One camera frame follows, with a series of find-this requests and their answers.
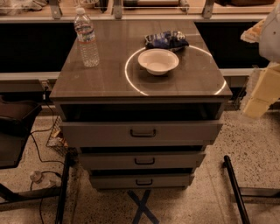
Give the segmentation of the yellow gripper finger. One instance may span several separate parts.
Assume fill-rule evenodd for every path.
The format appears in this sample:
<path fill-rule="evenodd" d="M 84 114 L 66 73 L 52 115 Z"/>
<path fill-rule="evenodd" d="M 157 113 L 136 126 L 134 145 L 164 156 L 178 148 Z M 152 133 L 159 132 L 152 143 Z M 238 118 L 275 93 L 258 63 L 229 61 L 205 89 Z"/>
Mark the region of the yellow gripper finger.
<path fill-rule="evenodd" d="M 263 24 L 265 20 L 261 20 L 246 31 L 243 32 L 241 35 L 241 40 L 248 42 L 248 43 L 258 43 L 260 41 L 261 32 L 263 29 Z"/>
<path fill-rule="evenodd" d="M 270 64 L 260 72 L 243 114 L 260 118 L 280 98 L 280 64 Z"/>

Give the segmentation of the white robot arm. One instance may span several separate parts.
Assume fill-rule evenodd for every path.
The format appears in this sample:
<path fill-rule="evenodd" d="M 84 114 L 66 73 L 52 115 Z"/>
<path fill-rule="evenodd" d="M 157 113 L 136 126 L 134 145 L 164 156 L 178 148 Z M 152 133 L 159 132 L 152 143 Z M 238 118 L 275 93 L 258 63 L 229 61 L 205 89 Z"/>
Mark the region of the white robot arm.
<path fill-rule="evenodd" d="M 249 76 L 241 112 L 260 118 L 280 98 L 280 3 L 259 23 L 245 31 L 241 39 L 259 43 L 259 54 L 269 61 L 264 69 Z"/>

